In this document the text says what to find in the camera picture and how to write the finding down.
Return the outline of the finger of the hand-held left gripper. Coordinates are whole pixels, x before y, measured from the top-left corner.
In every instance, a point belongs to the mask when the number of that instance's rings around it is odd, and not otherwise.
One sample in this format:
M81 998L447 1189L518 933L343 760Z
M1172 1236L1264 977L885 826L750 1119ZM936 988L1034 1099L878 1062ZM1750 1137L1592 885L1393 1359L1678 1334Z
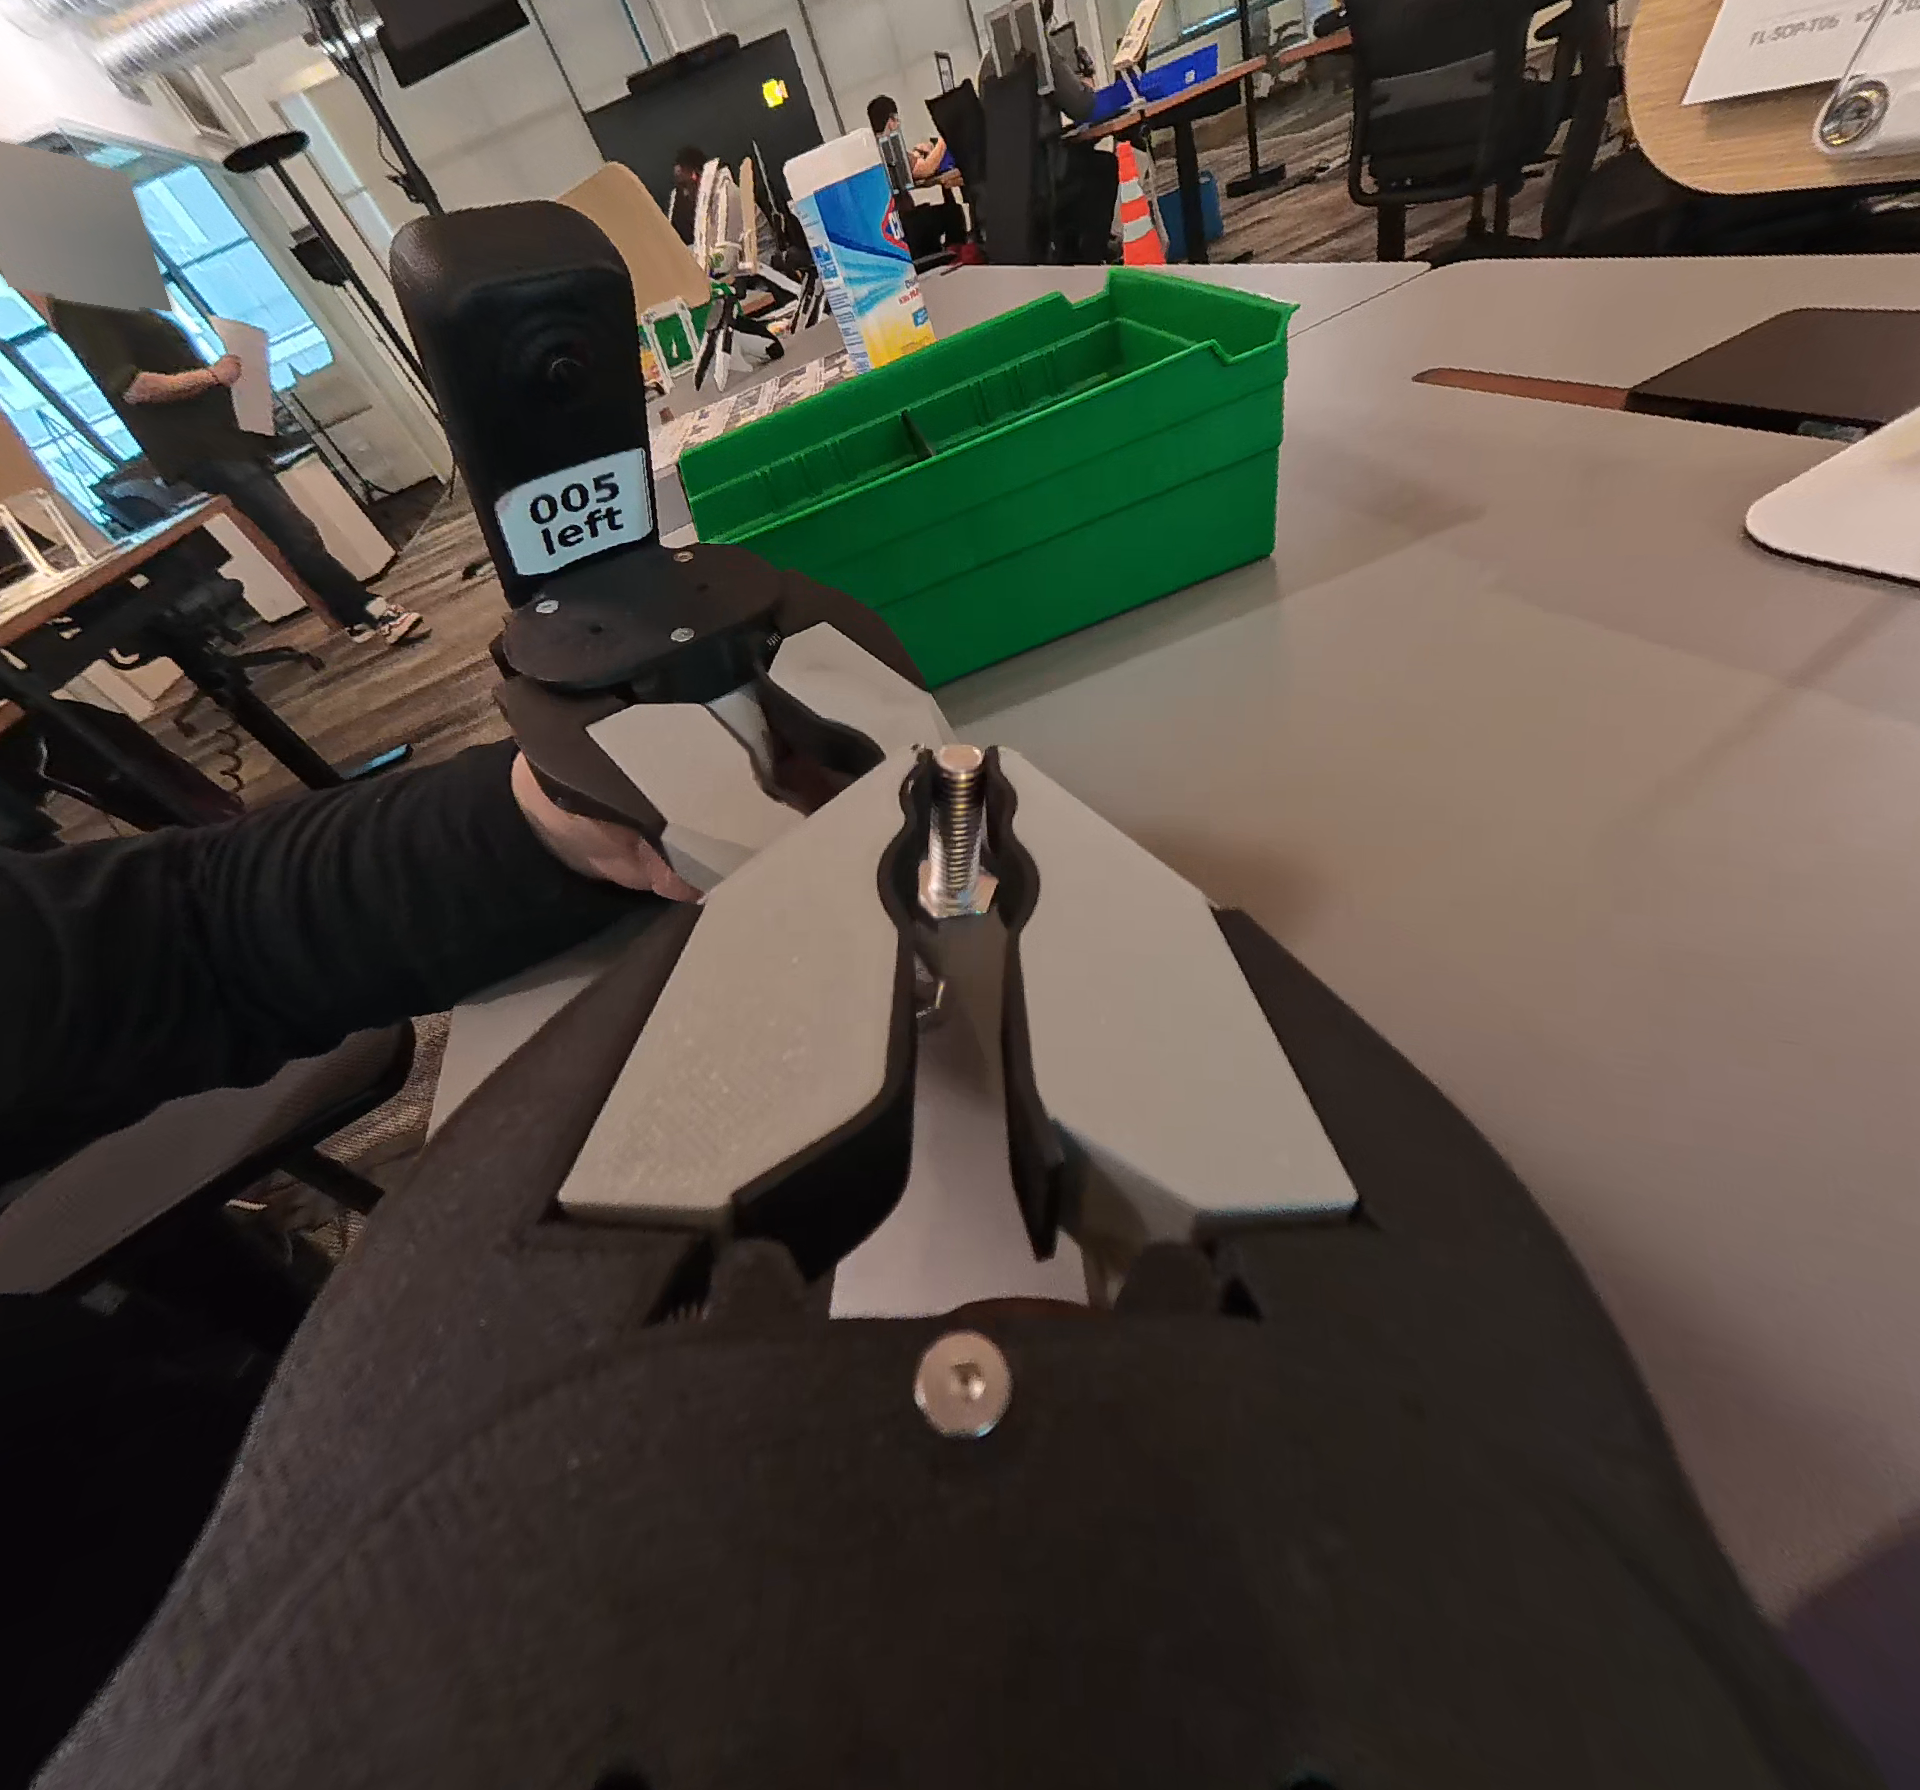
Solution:
M561 811L635 826L704 892L777 841L752 686L632 700L506 677L504 720Z
M764 784L812 814L898 752L940 748L940 700L830 621L777 640L752 676Z

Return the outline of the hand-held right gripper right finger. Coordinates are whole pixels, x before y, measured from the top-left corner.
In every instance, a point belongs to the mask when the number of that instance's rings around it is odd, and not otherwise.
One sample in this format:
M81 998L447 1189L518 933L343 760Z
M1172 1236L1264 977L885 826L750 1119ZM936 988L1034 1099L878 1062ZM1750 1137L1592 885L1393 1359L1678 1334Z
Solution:
M1002 1148L1036 1258L1345 1222L1335 1137L1221 918L1023 752L990 752Z

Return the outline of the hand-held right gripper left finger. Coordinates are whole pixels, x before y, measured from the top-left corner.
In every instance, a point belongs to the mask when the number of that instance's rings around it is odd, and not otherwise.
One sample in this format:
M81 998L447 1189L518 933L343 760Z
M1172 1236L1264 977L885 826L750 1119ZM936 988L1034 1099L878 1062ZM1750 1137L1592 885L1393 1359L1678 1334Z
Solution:
M708 892L557 1213L777 1240L830 1276L901 1199L914 1081L914 752Z

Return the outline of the steel hex bolt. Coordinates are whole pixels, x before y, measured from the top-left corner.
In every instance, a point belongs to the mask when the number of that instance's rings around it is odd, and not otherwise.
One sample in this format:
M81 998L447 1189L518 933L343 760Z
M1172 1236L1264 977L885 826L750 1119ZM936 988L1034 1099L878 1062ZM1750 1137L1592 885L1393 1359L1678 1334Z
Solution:
M914 864L914 919L940 931L993 911L990 868L990 760L976 742L922 742L914 791L927 805L927 855Z

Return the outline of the green plastic bin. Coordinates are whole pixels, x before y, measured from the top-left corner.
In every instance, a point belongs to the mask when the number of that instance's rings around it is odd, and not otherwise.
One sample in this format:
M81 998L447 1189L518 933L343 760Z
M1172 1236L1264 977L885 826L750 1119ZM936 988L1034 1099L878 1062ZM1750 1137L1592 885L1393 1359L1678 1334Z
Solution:
M1116 265L690 441L685 501L698 541L876 607L940 686L1275 555L1288 324Z

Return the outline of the person's left forearm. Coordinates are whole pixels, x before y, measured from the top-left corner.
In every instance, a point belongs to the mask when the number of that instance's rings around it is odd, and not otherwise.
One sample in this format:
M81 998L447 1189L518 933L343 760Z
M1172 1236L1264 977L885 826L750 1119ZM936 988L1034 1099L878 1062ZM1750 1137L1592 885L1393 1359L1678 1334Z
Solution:
M219 826L3 853L3 1185L164 1103L457 1008L651 903L535 841L510 760L480 742Z

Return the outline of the black white patterned sheet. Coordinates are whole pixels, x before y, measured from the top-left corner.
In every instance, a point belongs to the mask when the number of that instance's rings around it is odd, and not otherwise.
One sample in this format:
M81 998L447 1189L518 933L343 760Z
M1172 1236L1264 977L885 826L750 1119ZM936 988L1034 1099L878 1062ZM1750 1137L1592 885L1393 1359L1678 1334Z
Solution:
M822 397L827 388L844 376L851 376L844 353L822 353L812 362L781 362L781 366L765 366L756 388L740 388L720 397L708 412L716 431L750 426L777 410Z

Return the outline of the white cabinet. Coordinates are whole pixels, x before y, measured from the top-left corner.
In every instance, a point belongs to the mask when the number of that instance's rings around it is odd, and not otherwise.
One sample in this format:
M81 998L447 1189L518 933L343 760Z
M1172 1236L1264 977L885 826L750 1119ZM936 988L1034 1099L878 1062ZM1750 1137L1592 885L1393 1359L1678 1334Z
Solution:
M293 568L308 602L322 606L343 631L370 631L386 618L386 602L329 555L322 525L289 492L289 481L267 462L226 462L219 492L249 523L254 537Z

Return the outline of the wooden board on stand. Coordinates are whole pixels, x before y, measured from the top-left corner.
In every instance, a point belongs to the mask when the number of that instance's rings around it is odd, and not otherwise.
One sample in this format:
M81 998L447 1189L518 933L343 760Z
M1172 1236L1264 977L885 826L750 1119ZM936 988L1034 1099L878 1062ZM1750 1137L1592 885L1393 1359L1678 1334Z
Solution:
M606 163L557 202L586 213L615 241L629 265L635 313L655 313L666 302L685 302L690 313L708 305L708 272L632 169Z

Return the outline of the disinfecting wipes canister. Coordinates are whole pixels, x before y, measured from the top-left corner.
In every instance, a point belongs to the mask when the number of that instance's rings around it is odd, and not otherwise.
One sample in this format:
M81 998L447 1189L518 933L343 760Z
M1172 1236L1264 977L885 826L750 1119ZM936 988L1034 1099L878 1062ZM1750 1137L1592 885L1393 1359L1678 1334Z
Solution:
M869 130L837 133L786 169L786 197L812 254L851 374L878 374L936 345L898 197Z

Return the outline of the white paper sheet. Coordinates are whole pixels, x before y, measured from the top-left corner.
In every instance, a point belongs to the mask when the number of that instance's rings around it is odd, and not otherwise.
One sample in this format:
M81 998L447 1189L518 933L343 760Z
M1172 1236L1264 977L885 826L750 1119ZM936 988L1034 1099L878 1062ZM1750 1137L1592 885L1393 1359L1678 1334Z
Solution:
M239 362L226 388L239 426L275 441L275 376L271 376L271 337L249 319L211 315L224 356Z

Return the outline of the large black display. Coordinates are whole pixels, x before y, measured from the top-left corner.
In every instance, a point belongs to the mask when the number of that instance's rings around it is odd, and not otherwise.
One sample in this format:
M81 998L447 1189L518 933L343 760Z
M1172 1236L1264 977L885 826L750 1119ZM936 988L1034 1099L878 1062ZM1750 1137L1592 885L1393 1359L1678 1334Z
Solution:
M752 41L720 31L635 68L623 100L586 110L586 130L598 158L623 163L661 211L685 151L729 174L750 158L765 197L786 202L781 169L822 145L786 27Z

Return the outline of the black mesh office chair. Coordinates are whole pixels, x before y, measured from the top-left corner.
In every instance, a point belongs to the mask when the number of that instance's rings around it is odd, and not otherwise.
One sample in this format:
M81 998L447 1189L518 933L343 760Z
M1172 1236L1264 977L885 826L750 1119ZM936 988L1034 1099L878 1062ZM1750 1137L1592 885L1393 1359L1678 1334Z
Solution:
M408 1070L414 1027L370 1027L324 1057L289 1062L267 1083L178 1099L91 1137L3 1204L3 1296L98 1284L145 1233L212 1227L226 1199L267 1177L293 1177L350 1213L370 1213L382 1185L334 1163L324 1137L386 1106Z

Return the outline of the blue plastic bin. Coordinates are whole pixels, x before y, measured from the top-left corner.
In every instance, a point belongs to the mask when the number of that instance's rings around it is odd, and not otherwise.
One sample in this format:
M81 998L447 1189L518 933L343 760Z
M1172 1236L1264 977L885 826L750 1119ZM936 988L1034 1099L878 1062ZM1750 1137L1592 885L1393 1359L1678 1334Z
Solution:
M1208 87L1214 80L1218 80L1218 41L1192 48L1146 68L1116 66L1116 80L1094 94L1087 122L1116 122L1142 101L1166 101L1166 100L1180 100L1185 87Z

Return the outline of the person's dark trousers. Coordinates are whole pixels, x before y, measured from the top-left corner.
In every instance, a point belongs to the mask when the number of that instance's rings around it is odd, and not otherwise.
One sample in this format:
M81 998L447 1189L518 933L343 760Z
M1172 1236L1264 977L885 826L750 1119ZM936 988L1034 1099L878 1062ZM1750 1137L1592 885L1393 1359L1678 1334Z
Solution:
M0 1780L31 1786L140 1640L358 1227L219 1213L0 1329Z

